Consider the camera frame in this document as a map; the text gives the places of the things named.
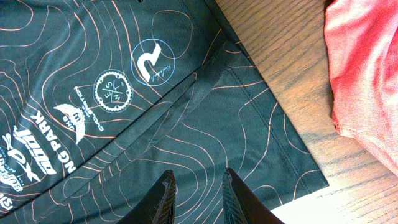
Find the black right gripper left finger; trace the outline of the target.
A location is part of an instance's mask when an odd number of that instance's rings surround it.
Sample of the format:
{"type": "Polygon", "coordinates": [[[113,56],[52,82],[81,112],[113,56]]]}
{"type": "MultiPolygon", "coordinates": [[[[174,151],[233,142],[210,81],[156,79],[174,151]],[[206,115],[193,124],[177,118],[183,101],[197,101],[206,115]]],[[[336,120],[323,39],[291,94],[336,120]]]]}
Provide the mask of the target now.
{"type": "Polygon", "coordinates": [[[176,184],[172,170],[166,170],[141,201],[118,224],[174,224],[176,184]]]}

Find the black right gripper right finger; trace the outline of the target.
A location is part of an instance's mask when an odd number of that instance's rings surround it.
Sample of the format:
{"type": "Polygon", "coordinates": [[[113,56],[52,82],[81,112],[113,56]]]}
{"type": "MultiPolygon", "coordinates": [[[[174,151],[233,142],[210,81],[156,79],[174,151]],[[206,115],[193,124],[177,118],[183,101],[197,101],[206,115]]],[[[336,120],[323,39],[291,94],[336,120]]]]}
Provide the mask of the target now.
{"type": "Polygon", "coordinates": [[[223,174],[223,213],[225,224],[284,224],[231,168],[223,174]]]}

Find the black printed cycling jersey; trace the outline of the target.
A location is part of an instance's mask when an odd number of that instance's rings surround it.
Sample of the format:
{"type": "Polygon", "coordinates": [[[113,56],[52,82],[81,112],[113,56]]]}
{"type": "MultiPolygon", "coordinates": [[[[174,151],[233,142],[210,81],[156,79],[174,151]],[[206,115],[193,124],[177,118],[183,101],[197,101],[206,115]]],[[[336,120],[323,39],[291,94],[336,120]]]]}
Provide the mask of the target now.
{"type": "Polygon", "coordinates": [[[328,186],[215,1],[1,2],[1,222],[116,223],[166,170],[176,223],[328,186]]]}

